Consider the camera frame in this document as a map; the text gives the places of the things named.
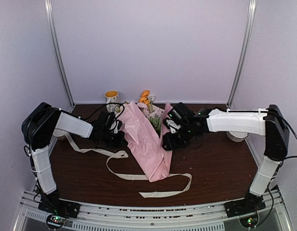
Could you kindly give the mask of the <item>purple fake flower bunch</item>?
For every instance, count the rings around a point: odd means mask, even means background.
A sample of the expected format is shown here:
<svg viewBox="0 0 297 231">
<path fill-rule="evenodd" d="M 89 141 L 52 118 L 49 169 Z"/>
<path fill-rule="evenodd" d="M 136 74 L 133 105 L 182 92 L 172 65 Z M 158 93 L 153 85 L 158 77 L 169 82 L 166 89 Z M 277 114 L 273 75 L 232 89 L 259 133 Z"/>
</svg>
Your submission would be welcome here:
<svg viewBox="0 0 297 231">
<path fill-rule="evenodd" d="M 158 136 L 161 135 L 161 117 L 162 113 L 151 114 L 147 117 Z"/>
</svg>

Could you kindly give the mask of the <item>pink wrapping paper sheet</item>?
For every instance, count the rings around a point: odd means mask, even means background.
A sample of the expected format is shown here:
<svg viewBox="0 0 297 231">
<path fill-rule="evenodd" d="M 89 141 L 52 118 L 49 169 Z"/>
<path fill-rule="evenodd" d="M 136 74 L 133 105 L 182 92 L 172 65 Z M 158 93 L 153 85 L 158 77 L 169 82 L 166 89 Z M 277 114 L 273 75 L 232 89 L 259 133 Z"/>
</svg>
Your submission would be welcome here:
<svg viewBox="0 0 297 231">
<path fill-rule="evenodd" d="M 169 177 L 172 152 L 162 148 L 162 139 L 134 101 L 125 105 L 119 120 L 128 148 L 147 179 L 156 182 Z"/>
</svg>

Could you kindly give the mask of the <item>white patterned mug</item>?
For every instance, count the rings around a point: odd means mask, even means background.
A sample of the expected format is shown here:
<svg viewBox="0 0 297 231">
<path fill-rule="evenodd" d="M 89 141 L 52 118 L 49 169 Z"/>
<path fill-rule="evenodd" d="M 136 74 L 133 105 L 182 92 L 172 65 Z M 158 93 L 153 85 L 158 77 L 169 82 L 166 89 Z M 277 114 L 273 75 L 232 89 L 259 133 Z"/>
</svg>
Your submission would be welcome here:
<svg viewBox="0 0 297 231">
<path fill-rule="evenodd" d="M 110 90 L 105 94 L 106 109 L 109 113 L 117 113 L 120 108 L 118 91 Z"/>
</svg>

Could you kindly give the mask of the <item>white fake flower stem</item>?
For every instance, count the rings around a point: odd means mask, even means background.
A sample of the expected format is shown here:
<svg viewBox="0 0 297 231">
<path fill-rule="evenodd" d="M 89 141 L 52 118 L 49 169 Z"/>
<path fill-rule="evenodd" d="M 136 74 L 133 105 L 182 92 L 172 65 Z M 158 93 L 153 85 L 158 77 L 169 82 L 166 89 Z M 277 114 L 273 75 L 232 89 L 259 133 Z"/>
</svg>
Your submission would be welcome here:
<svg viewBox="0 0 297 231">
<path fill-rule="evenodd" d="M 154 101 L 156 100 L 156 96 L 155 96 L 154 94 L 150 94 L 150 95 L 148 96 L 148 100 L 149 100 L 149 102 L 150 102 L 151 104 L 153 104 Z"/>
</svg>

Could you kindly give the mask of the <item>beige printed ribbon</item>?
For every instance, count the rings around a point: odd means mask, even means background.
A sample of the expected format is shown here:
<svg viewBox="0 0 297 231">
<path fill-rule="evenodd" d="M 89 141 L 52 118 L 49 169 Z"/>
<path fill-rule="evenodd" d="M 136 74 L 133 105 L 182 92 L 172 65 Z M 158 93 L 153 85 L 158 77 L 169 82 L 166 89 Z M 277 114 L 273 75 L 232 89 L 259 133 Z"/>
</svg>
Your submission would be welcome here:
<svg viewBox="0 0 297 231">
<path fill-rule="evenodd" d="M 172 152 L 162 151 L 158 146 L 151 154 L 143 150 L 133 150 L 127 145 L 124 148 L 114 148 L 109 151 L 102 148 L 79 148 L 72 135 L 65 132 L 65 137 L 71 147 L 79 153 L 95 152 L 107 156 L 106 166 L 117 177 L 124 180 L 142 180 L 154 183 L 167 180 L 170 177 L 187 177 L 188 182 L 184 189 L 178 191 L 140 192 L 143 198 L 165 198 L 187 192 L 192 184 L 190 173 L 170 173 Z"/>
</svg>

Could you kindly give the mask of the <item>orange fake flower stem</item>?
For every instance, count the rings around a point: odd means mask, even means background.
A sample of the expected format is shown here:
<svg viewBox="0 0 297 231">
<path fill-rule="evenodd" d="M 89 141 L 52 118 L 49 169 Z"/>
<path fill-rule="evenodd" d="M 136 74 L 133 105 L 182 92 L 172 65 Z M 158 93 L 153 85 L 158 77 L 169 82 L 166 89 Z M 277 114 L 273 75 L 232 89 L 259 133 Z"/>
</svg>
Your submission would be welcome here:
<svg viewBox="0 0 297 231">
<path fill-rule="evenodd" d="M 149 95 L 150 95 L 150 91 L 144 90 L 140 96 L 139 102 L 143 103 L 145 105 L 149 105 L 149 103 L 150 103 Z"/>
</svg>

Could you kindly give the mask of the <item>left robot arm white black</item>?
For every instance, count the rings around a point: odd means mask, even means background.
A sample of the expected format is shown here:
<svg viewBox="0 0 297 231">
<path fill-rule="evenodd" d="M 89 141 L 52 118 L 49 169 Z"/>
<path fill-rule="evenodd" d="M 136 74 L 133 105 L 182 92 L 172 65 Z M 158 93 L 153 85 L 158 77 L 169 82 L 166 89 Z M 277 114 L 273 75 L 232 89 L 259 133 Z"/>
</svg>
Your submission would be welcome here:
<svg viewBox="0 0 297 231">
<path fill-rule="evenodd" d="M 54 214 L 60 213 L 64 204 L 59 200 L 59 190 L 52 174 L 49 148 L 54 136 L 77 135 L 94 143 L 103 143 L 109 148 L 127 145 L 122 121 L 113 112 L 101 111 L 94 121 L 82 118 L 62 109 L 41 102 L 24 120 L 21 130 L 26 145 L 24 150 L 30 158 L 42 202 Z"/>
</svg>

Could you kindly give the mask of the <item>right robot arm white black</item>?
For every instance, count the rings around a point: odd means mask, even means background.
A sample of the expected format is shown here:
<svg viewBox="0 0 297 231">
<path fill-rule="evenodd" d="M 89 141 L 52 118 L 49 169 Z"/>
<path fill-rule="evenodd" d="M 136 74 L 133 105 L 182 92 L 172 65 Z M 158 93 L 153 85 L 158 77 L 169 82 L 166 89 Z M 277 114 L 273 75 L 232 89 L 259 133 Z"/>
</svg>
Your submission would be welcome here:
<svg viewBox="0 0 297 231">
<path fill-rule="evenodd" d="M 202 108 L 195 113 L 179 103 L 170 109 L 163 123 L 170 130 L 162 137 L 166 151 L 187 147 L 193 137 L 205 133 L 226 132 L 232 141 L 244 140 L 249 134 L 265 138 L 263 159 L 241 201 L 241 208 L 248 213 L 259 205 L 288 154 L 289 126 L 274 104 L 257 110 Z"/>
</svg>

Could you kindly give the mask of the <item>white ceramic bowl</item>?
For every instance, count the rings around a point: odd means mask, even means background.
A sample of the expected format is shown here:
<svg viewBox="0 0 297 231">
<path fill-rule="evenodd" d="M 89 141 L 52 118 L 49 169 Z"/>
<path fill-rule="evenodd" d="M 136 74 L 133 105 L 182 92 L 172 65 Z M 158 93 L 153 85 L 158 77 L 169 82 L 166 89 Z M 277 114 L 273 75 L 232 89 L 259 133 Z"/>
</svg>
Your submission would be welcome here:
<svg viewBox="0 0 297 231">
<path fill-rule="evenodd" d="M 53 136 L 56 137 L 58 140 L 63 141 L 67 139 L 68 134 L 63 130 L 55 129 L 53 132 Z"/>
</svg>

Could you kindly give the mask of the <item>white scalloped dish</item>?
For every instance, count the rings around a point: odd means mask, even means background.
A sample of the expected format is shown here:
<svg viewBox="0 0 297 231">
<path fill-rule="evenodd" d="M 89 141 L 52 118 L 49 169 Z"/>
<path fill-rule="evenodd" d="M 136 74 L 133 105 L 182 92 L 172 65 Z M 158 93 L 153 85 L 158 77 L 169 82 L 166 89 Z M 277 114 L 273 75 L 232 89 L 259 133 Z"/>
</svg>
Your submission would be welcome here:
<svg viewBox="0 0 297 231">
<path fill-rule="evenodd" d="M 243 142 L 247 137 L 248 133 L 244 132 L 226 132 L 227 137 L 232 140 L 233 142 Z"/>
</svg>

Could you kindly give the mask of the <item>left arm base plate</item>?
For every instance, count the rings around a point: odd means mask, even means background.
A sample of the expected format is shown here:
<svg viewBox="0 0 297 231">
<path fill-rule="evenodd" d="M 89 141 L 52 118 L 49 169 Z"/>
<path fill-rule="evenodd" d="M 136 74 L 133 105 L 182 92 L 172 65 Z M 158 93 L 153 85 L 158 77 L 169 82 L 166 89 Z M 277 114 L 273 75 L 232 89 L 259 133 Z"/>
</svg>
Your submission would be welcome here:
<svg viewBox="0 0 297 231">
<path fill-rule="evenodd" d="M 65 218 L 77 218 L 80 204 L 75 202 L 69 202 L 60 200 L 59 205 L 53 207 L 47 202 L 41 202 L 38 206 L 38 209 L 41 211 L 45 211 L 51 214 L 56 214 Z"/>
</svg>

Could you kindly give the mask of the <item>right aluminium frame post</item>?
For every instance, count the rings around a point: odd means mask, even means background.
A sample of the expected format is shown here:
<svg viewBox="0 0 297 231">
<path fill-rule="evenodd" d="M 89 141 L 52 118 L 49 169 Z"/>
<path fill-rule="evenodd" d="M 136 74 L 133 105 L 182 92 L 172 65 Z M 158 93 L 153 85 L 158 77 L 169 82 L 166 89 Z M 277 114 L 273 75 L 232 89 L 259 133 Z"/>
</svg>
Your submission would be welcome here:
<svg viewBox="0 0 297 231">
<path fill-rule="evenodd" d="M 257 9 L 257 1 L 250 0 L 248 5 L 247 17 L 246 17 L 246 24 L 245 24 L 245 32 L 242 42 L 242 47 L 238 59 L 238 65 L 234 76 L 234 81 L 232 84 L 231 92 L 227 101 L 227 107 L 232 108 L 235 95 L 238 90 L 239 82 L 243 73 L 248 47 L 250 45 L 252 32 L 254 28 L 254 21 L 256 16 L 256 9 Z"/>
</svg>

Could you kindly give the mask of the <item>aluminium frame post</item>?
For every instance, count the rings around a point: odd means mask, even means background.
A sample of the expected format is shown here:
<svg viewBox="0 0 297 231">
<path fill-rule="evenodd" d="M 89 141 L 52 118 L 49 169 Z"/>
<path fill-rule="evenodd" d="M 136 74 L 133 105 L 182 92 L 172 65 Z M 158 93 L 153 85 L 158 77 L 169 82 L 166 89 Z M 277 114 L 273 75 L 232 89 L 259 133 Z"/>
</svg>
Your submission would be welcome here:
<svg viewBox="0 0 297 231">
<path fill-rule="evenodd" d="M 54 49 L 54 55 L 59 71 L 59 75 L 63 84 L 64 91 L 66 93 L 69 105 L 73 108 L 75 106 L 75 102 L 73 100 L 72 94 L 71 94 L 71 89 L 68 84 L 66 72 L 65 72 L 65 67 L 60 51 L 60 46 L 59 46 L 59 41 L 58 41 L 58 36 L 57 36 L 57 31 L 56 31 L 56 26 L 55 26 L 55 19 L 54 19 L 54 13 L 53 13 L 53 7 L 52 7 L 52 1 L 51 0 L 45 0 L 45 11 L 48 19 L 48 24 L 50 28 L 50 33 L 52 37 L 52 44 L 53 44 L 53 49 Z"/>
<path fill-rule="evenodd" d="M 232 108 L 235 95 L 238 90 L 239 82 L 243 73 L 248 47 L 250 45 L 252 32 L 254 28 L 254 21 L 256 16 L 256 9 L 257 9 L 257 1 L 250 0 L 248 5 L 247 17 L 246 17 L 246 24 L 245 24 L 245 32 L 242 42 L 242 47 L 238 59 L 238 65 L 234 76 L 234 81 L 232 84 L 231 92 L 227 101 L 227 107 Z"/>
</svg>

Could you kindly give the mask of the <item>aluminium front rail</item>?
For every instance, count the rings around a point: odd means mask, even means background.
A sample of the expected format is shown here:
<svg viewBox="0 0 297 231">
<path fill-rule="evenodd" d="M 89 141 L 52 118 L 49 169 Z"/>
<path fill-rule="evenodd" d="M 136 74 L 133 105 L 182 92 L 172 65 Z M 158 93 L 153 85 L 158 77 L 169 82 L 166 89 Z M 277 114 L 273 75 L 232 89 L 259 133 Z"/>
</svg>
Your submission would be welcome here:
<svg viewBox="0 0 297 231">
<path fill-rule="evenodd" d="M 169 206 L 127 207 L 80 203 L 77 218 L 66 219 L 61 231 L 245 231 L 248 217 L 259 216 L 257 231 L 292 231 L 278 189 L 263 196 L 266 207 L 255 213 L 229 217 L 224 202 Z"/>
</svg>

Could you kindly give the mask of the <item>left aluminium frame post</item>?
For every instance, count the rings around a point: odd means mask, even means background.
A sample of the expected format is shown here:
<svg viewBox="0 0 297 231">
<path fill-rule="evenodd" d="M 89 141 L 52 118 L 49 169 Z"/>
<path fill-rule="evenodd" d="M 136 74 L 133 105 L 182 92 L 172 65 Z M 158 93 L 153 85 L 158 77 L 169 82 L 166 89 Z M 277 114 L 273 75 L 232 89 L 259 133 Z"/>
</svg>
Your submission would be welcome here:
<svg viewBox="0 0 297 231">
<path fill-rule="evenodd" d="M 60 46 L 59 46 L 59 41 L 58 41 L 58 36 L 57 36 L 57 31 L 56 31 L 56 26 L 55 26 L 55 19 L 54 19 L 54 13 L 53 13 L 53 7 L 52 7 L 52 1 L 51 0 L 45 0 L 45 11 L 48 19 L 48 24 L 50 28 L 50 33 L 52 37 L 52 44 L 53 44 L 53 49 L 54 49 L 54 55 L 59 71 L 59 75 L 63 84 L 64 91 L 66 93 L 69 105 L 73 108 L 75 106 L 75 102 L 73 100 L 72 94 L 71 94 L 71 89 L 68 84 L 66 72 L 65 72 L 65 67 L 60 51 Z"/>
</svg>

